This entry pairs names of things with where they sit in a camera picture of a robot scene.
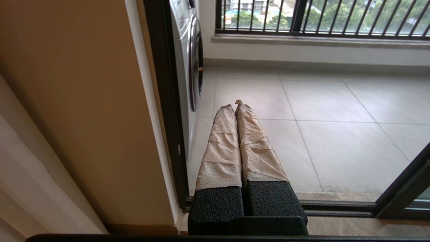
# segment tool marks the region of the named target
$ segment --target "metal railing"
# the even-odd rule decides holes
[[[430,0],[216,0],[218,34],[430,40]]]

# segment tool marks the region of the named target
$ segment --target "white curtain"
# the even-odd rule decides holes
[[[40,233],[107,233],[0,76],[0,241]]]

